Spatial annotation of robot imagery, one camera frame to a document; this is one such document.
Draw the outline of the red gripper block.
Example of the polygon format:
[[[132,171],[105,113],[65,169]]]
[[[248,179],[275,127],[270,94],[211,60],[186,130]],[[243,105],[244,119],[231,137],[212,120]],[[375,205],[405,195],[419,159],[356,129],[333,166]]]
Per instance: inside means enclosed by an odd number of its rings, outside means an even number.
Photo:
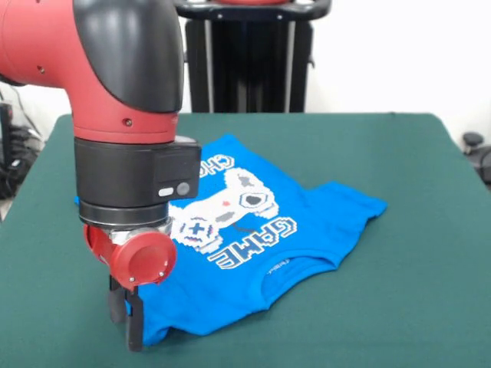
[[[115,324],[126,320],[127,347],[132,352],[143,349],[143,301],[141,285],[159,284],[172,272],[177,250],[173,240],[156,229],[137,229],[119,245],[101,228],[84,226],[87,246],[94,256],[105,263],[110,272],[107,301],[110,319]]]

